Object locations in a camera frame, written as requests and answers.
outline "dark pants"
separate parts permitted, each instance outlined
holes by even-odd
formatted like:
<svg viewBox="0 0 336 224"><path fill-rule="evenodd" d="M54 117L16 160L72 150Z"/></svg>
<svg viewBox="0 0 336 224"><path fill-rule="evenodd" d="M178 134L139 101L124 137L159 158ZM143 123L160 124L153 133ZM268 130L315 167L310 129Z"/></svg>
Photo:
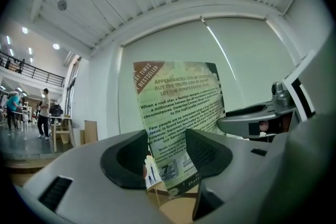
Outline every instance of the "dark pants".
<svg viewBox="0 0 336 224"><path fill-rule="evenodd" d="M42 131L42 124L43 124L44 135L46 137L49 136L48 120L49 120L49 118L41 116L41 114L38 116L38 120L37 120L38 131L40 132L41 135L43 135L43 131Z"/></svg>
<svg viewBox="0 0 336 224"><path fill-rule="evenodd" d="M14 121L14 113L12 112L12 110L10 110L9 107L7 107L7 123L8 123L8 128L9 129L12 128L12 125L10 123L11 121L14 122L14 127L16 128L15 121Z"/></svg>

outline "wooden table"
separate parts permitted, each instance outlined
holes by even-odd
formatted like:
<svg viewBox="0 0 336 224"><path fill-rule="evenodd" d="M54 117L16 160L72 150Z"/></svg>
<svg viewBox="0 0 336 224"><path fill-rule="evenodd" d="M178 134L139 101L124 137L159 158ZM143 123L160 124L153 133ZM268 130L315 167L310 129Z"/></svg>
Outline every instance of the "wooden table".
<svg viewBox="0 0 336 224"><path fill-rule="evenodd" d="M57 134L67 134L67 133L69 133L69 136L70 136L69 139L70 140L71 140L71 138L74 137L74 134L72 133L71 118L55 117L55 116L50 116L49 118L50 118L50 120L51 119L55 119L54 120L54 124L51 124L51 121L50 121L50 126L54 127L53 140L54 140L54 151L56 152L57 151L57 146L56 146L56 135ZM61 120L61 124L62 124L62 121L68 120L69 130L68 131L56 131L56 127L57 127L57 123L56 122L58 122L58 121L56 121L56 119L60 119Z"/></svg>

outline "man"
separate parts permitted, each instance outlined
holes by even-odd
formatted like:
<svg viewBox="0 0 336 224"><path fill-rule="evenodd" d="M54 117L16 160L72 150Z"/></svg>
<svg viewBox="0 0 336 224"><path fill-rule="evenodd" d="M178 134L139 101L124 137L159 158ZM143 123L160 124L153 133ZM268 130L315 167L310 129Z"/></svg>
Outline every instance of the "man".
<svg viewBox="0 0 336 224"><path fill-rule="evenodd" d="M45 135L46 141L49 140L48 119L49 119L49 109L50 109L50 98L48 96L48 93L49 93L49 90L45 88L43 90L43 94L45 97L42 100L41 111L40 111L40 115L38 116L38 120L37 120L37 127L38 127L38 131L40 132L40 135L38 137L41 138Z"/></svg>
<svg viewBox="0 0 336 224"><path fill-rule="evenodd" d="M6 105L7 105L7 123L8 123L8 128L11 131L12 130L12 125L11 125L11 121L13 120L14 122L14 127L15 126L15 121L14 121L14 111L16 111L16 109L19 107L19 104L23 104L24 102L26 102L25 98L21 98L19 97L19 95L15 92L10 92L9 94L10 98L8 99Z"/></svg>
<svg viewBox="0 0 336 224"><path fill-rule="evenodd" d="M25 59L23 59L22 61L20 61L20 63L19 63L19 69L16 70L19 74L22 74L22 70L23 70L24 64L25 64Z"/></svg>

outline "floor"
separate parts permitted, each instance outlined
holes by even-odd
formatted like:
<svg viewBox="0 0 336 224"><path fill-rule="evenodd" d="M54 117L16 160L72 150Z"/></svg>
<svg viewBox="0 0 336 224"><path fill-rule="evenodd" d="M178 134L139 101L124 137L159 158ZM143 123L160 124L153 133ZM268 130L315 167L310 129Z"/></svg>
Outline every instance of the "floor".
<svg viewBox="0 0 336 224"><path fill-rule="evenodd" d="M36 125L30 125L25 132L9 131L7 124L0 126L0 151L5 159L48 159L56 158L72 148L70 143L57 140L57 152L54 152L52 139L38 138Z"/></svg>

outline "railing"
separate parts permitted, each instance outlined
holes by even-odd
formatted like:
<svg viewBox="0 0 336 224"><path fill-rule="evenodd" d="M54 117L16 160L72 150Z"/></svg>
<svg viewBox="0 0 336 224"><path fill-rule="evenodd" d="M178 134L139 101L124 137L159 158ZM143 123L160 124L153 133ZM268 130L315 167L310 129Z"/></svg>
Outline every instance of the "railing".
<svg viewBox="0 0 336 224"><path fill-rule="evenodd" d="M49 73L37 67L33 67L1 51L0 66L42 82L46 82L60 87L63 86L64 77Z"/></svg>

